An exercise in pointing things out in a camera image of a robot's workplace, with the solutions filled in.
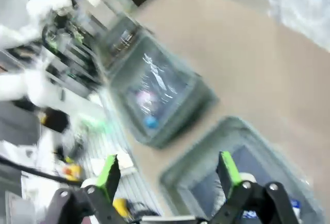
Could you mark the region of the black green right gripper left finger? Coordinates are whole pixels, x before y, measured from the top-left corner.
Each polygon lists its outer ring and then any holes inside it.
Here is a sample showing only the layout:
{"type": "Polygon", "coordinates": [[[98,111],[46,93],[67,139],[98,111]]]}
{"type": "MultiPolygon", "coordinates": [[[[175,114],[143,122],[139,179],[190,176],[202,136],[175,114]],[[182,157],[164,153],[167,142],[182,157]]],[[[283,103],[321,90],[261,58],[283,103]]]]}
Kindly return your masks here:
{"type": "Polygon", "coordinates": [[[99,223],[121,223],[121,215],[112,205],[120,177],[117,156],[111,155],[95,184],[60,188],[54,193],[45,223],[82,223],[89,216],[95,216],[99,223]]]}

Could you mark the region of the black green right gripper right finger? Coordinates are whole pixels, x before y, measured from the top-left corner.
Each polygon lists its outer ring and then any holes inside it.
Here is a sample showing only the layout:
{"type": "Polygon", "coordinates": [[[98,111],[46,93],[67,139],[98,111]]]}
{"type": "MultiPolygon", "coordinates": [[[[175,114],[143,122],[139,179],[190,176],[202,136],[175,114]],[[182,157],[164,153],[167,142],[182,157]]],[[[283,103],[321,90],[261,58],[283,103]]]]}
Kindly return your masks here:
{"type": "Polygon", "coordinates": [[[262,186],[243,180],[228,151],[219,153],[216,172],[225,202],[209,223],[241,223],[243,213],[252,211],[261,223],[295,223],[295,212],[284,186],[276,181],[262,186]]]}

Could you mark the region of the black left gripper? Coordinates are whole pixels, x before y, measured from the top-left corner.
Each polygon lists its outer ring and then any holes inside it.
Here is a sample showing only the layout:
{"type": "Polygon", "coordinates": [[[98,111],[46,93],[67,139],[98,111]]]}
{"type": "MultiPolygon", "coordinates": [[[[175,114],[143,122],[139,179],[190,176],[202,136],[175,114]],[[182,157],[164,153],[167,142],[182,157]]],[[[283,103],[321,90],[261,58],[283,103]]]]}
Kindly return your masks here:
{"type": "Polygon", "coordinates": [[[42,29],[42,44],[48,50],[66,50],[79,45],[79,27],[72,13],[53,13],[42,29]]]}

